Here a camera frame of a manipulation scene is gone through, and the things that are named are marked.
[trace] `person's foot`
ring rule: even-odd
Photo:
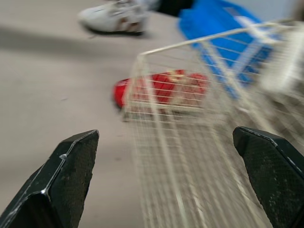
[[[102,6],[80,12],[79,20],[95,33],[140,35],[145,30],[147,10],[137,0],[109,0]]]

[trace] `white wire mesh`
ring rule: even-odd
[[[257,83],[244,86],[238,78],[241,67],[227,67],[219,54],[223,47],[213,40],[242,44],[230,35],[244,31],[143,53],[134,65],[124,115],[134,134],[147,228],[272,227],[233,146],[232,132],[242,125],[297,140],[303,125],[294,124],[303,123],[304,105],[299,94],[273,98],[259,91]],[[203,50],[194,50],[193,44]],[[287,134],[286,129],[294,131]]]

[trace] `wire shopping basket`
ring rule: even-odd
[[[134,135],[146,228],[272,227],[232,132],[242,125],[278,133],[265,111],[280,108],[259,106],[266,94],[260,95],[255,83],[244,88],[218,54],[220,47],[212,45],[213,39],[231,41],[231,35],[244,31],[145,52],[134,64],[123,114]],[[202,61],[195,43],[214,65]]]

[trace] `floor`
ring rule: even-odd
[[[0,2],[0,211],[63,139],[98,129],[80,228],[143,227],[128,132],[111,101],[138,53],[182,40],[153,13],[143,37],[94,37],[77,13],[98,0]]]

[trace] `red object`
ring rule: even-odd
[[[175,70],[177,75],[184,75],[184,70]],[[178,83],[172,82],[170,79],[171,73],[161,73],[152,75],[154,92],[156,95],[157,102],[161,104],[169,103],[170,100],[174,97],[174,92],[176,91],[176,86]],[[198,94],[204,95],[207,87],[207,77],[202,74],[194,73],[189,75],[187,78],[191,78],[192,80],[188,85],[184,85],[182,92],[186,92],[187,99],[198,99]],[[122,108],[124,105],[123,96],[126,86],[128,85],[130,79],[124,79],[119,81],[114,86],[114,100],[119,108]],[[145,86],[141,85],[142,81],[137,81],[137,93],[140,95],[138,99],[147,100],[147,95],[145,91]]]
[[[123,96],[128,83],[129,79],[124,79],[116,83],[116,85],[114,86],[114,100],[119,108],[122,108],[124,105]]]

